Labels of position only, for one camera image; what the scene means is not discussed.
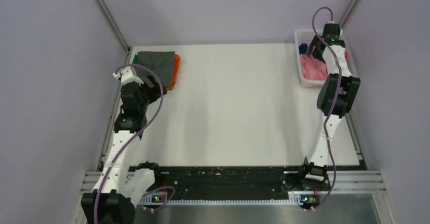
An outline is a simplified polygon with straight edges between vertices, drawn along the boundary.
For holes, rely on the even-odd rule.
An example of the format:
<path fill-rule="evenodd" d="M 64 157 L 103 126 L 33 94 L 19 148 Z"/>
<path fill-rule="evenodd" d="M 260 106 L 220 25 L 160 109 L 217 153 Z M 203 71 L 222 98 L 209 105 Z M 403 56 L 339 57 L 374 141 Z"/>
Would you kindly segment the pink t shirt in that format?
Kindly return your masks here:
<path fill-rule="evenodd" d="M 306 54 L 299 55 L 299 68 L 302 78 L 321 84 L 331 73 L 341 73 L 344 77 L 353 75 L 348 67 L 345 48 L 338 45 L 325 48 L 323 59 L 324 62 Z"/>

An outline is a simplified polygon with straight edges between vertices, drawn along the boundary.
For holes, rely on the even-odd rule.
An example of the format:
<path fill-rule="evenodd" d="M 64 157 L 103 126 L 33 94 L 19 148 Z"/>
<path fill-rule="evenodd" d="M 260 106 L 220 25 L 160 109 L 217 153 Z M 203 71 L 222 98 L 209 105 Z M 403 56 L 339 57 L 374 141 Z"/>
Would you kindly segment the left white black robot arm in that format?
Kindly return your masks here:
<path fill-rule="evenodd" d="M 136 207 L 146 190 L 157 190 L 162 185 L 161 174 L 148 167 L 133 176 L 128 174 L 143 131 L 154 120 L 147 119 L 148 106 L 167 93 L 156 77 L 147 79 L 150 85 L 137 80 L 121 86 L 121 105 L 109 154 L 92 191 L 81 198 L 87 223 L 133 223 Z"/>

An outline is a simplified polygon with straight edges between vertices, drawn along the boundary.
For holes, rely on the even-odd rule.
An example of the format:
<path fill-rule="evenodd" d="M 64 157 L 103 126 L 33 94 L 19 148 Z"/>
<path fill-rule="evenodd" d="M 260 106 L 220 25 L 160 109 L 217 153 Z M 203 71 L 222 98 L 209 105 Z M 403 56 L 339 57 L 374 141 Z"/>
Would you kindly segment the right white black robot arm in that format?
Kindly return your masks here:
<path fill-rule="evenodd" d="M 315 35 L 305 56 L 323 62 L 328 75 L 316 99 L 319 129 L 297 176 L 298 185 L 310 190 L 328 180 L 328 165 L 335 163 L 332 141 L 339 124 L 352 108 L 361 81 L 349 68 L 346 44 L 338 34 Z"/>

